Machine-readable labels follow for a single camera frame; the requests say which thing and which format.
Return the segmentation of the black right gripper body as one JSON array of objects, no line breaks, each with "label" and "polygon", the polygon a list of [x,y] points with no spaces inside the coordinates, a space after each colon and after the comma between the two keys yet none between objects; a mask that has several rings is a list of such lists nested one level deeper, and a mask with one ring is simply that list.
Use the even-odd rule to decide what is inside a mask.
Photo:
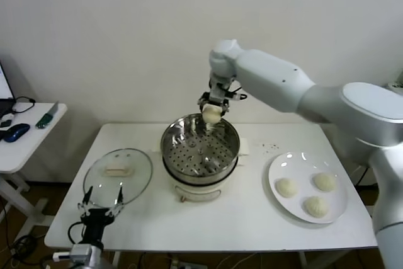
[{"label": "black right gripper body", "polygon": [[202,96],[199,98],[199,105],[211,104],[211,105],[228,105],[229,101],[227,99],[223,99],[221,101],[212,101],[210,100],[210,93],[204,92]]}]

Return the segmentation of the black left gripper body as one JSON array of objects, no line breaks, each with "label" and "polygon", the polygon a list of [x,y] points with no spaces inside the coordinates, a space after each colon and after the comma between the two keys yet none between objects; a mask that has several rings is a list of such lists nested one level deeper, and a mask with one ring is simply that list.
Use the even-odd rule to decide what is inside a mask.
[{"label": "black left gripper body", "polygon": [[81,222],[85,226],[81,244],[101,244],[105,227],[113,223],[113,215],[107,214],[109,209],[90,209],[84,214]]}]

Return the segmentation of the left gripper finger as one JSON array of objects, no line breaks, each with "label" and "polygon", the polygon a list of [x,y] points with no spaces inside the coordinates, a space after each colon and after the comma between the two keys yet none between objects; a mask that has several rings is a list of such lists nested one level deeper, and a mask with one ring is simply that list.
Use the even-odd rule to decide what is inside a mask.
[{"label": "left gripper finger", "polygon": [[116,217],[123,209],[123,188],[120,187],[118,192],[118,198],[115,200],[115,203],[109,210],[106,212],[106,216],[108,217]]},{"label": "left gripper finger", "polygon": [[85,216],[90,215],[88,205],[89,205],[89,200],[91,198],[92,190],[93,190],[93,186],[90,186],[89,190],[84,193],[82,202],[78,203],[78,205],[77,205],[77,208],[80,213],[80,217],[85,217]]}]

